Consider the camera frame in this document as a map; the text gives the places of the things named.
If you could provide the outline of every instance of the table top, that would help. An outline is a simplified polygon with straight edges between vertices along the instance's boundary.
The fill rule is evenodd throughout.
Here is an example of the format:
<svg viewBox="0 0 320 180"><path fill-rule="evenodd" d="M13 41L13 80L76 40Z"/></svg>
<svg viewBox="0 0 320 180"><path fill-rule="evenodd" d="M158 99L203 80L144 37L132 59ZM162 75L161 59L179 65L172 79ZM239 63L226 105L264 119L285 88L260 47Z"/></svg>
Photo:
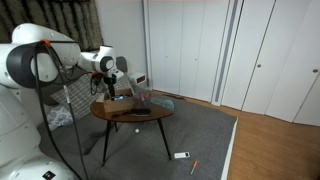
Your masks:
<svg viewBox="0 0 320 180"><path fill-rule="evenodd" d="M94 101L90 106L90 111L92 115L103 120L127 123L153 121L173 114L169 109L152 103L150 103L148 108L151 110L149 116L132 116L128 111L124 111L122 113L117 112L115 114L106 112L103 102Z"/></svg>

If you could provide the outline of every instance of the black table leg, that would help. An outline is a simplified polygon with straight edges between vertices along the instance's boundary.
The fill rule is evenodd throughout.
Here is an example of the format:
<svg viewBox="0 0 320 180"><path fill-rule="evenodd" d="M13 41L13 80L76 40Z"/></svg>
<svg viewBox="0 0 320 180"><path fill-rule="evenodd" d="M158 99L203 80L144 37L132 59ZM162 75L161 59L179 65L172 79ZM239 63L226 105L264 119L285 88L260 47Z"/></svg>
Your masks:
<svg viewBox="0 0 320 180"><path fill-rule="evenodd" d="M161 119L158 119L158 124L159 124L160 130L161 130L161 134L162 134L162 138L163 138L164 144L166 145L166 148L167 148L167 153L168 153L168 156L169 156L169 160L171 160L171 155L170 155L168 143L167 143L167 140L166 140L166 136L165 136L164 131L163 131L163 126L162 126Z"/></svg>
<svg viewBox="0 0 320 180"><path fill-rule="evenodd" d="M104 166L104 164L106 163L106 154L107 154L107 148L108 148L108 139L109 139L109 134L110 134L110 128L111 128L111 121L108 121L107 127L106 127L106 138L105 138L105 142L104 142L102 166Z"/></svg>
<svg viewBox="0 0 320 180"><path fill-rule="evenodd" d="M116 128L116 132L118 132L117 122L114 122L114 127Z"/></svg>

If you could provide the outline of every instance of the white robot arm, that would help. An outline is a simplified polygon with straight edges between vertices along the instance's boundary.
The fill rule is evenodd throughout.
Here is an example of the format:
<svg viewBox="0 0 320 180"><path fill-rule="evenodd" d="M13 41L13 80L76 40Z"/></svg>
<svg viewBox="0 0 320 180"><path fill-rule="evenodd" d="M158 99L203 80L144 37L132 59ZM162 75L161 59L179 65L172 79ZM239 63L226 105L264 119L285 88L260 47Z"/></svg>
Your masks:
<svg viewBox="0 0 320 180"><path fill-rule="evenodd" d="M73 179L62 163L38 148L40 135L21 103L8 88L35 88L35 49L39 41L51 43L63 66L77 65L106 77L121 77L116 68L113 48L101 46L98 53L81 53L79 45L54 30L34 24L22 24L12 34L11 44L0 44L0 179ZM45 49L38 49L40 85L52 83L58 70Z"/></svg>
<svg viewBox="0 0 320 180"><path fill-rule="evenodd" d="M22 24L13 31L11 44L0 45L0 84L10 88L35 87L34 52L43 39L51 42L64 66L78 65L84 70L105 73L106 76L123 75L116 68L111 46L100 46L96 54L81 53L79 45L61 33L34 24ZM50 55L40 49L37 58L42 85L52 83L58 72Z"/></svg>

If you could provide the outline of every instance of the gray carpet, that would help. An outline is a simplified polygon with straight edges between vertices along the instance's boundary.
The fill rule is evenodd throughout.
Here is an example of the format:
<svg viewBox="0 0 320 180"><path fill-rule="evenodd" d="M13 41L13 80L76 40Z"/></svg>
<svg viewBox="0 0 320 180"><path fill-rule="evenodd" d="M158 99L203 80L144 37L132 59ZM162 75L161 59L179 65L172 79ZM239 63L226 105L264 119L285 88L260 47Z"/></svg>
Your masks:
<svg viewBox="0 0 320 180"><path fill-rule="evenodd" d="M119 123L117 133L112 128L107 162L101 167L104 137L98 139L92 134L102 132L106 122L87 115L78 121L78 127L90 179L221 179L236 117L184 100L172 101L175 113L162 119L168 145L172 156L176 152L190 152L190 158L173 158L169 161L156 121ZM53 135L66 159L84 177L72 126L56 129ZM39 131L42 135L41 150L58 159L43 125ZM190 175L195 160L199 163L193 175Z"/></svg>

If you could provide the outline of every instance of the curtain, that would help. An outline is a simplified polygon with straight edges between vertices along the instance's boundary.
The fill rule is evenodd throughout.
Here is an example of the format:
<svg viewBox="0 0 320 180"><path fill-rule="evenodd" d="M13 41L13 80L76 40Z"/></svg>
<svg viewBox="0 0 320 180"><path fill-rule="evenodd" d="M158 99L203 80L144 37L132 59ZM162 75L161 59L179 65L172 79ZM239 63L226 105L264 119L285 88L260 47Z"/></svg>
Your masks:
<svg viewBox="0 0 320 180"><path fill-rule="evenodd" d="M95 1L0 0L0 43L10 43L16 26L33 23L79 43L82 51L103 45Z"/></svg>

